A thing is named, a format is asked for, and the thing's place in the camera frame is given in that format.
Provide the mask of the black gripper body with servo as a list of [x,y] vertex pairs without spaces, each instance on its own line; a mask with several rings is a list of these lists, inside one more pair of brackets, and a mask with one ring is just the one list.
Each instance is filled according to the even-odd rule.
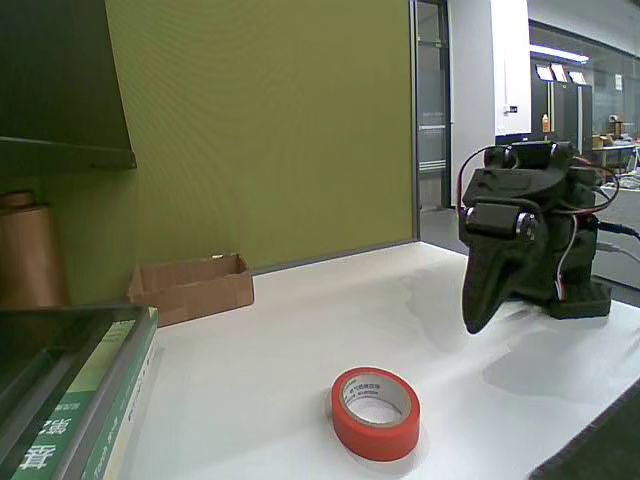
[[521,206],[505,203],[477,202],[474,206],[463,207],[459,219],[459,239],[466,246],[474,242],[520,245],[523,236],[517,232],[517,223],[523,212]]

